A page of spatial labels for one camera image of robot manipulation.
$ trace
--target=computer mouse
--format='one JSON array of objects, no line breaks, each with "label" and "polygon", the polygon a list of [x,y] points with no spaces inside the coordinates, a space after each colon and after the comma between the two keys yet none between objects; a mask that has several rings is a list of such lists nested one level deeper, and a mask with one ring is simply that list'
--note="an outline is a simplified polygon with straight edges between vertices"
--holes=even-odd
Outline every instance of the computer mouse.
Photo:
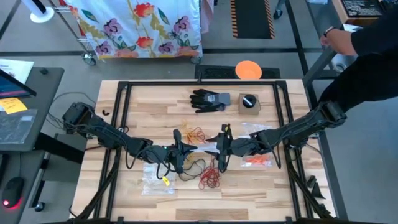
[{"label": "computer mouse", "polygon": [[6,208],[12,208],[18,204],[24,188],[24,179],[22,177],[12,178],[2,191],[2,204]]}]

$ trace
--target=black floor mat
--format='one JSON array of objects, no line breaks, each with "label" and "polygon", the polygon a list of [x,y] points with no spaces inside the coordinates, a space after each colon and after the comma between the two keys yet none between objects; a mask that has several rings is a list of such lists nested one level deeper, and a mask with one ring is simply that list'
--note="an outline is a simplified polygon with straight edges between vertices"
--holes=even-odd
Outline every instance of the black floor mat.
[{"label": "black floor mat", "polygon": [[[261,70],[261,79],[280,78],[280,71],[278,68],[261,68]],[[235,75],[234,66],[197,65],[195,67],[195,78],[199,78],[199,74],[201,74],[202,79],[238,78]]]},{"label": "black floor mat", "polygon": [[268,0],[231,0],[233,36],[242,39],[273,39]]}]

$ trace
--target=small brown box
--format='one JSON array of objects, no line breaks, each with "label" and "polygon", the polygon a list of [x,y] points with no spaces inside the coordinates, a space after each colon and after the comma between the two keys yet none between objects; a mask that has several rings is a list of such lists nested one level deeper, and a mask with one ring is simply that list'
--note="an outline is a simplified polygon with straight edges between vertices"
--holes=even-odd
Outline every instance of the small brown box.
[{"label": "small brown box", "polygon": [[260,112],[260,102],[259,102],[259,95],[252,94],[256,97],[256,104],[252,108],[247,108],[243,105],[243,97],[247,94],[239,94],[239,114],[250,114],[250,115],[258,115]]}]

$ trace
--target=rack wheel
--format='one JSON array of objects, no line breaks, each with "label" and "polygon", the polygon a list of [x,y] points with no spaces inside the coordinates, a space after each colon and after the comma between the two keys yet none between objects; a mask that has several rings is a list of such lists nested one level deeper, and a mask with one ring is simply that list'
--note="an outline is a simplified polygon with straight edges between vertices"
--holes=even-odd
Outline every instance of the rack wheel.
[{"label": "rack wheel", "polygon": [[282,10],[275,10],[274,19],[279,19],[284,12]]},{"label": "rack wheel", "polygon": [[199,65],[201,63],[201,57],[192,57],[191,63],[195,65]]},{"label": "rack wheel", "polygon": [[35,207],[35,212],[41,212],[45,207],[45,203],[43,202],[37,202],[37,205]]},{"label": "rack wheel", "polygon": [[95,59],[93,58],[92,54],[88,54],[88,53],[83,53],[81,55],[83,61],[87,64],[87,65],[91,65],[94,66],[96,64]]}]

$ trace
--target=person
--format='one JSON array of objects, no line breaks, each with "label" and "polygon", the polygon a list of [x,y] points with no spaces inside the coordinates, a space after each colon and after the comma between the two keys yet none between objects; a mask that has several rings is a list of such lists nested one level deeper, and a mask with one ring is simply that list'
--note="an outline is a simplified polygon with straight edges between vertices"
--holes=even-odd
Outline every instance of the person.
[{"label": "person", "polygon": [[364,101],[398,96],[398,6],[353,33],[331,27],[320,42],[340,54],[358,55],[325,89],[320,101],[335,101],[347,112]]}]

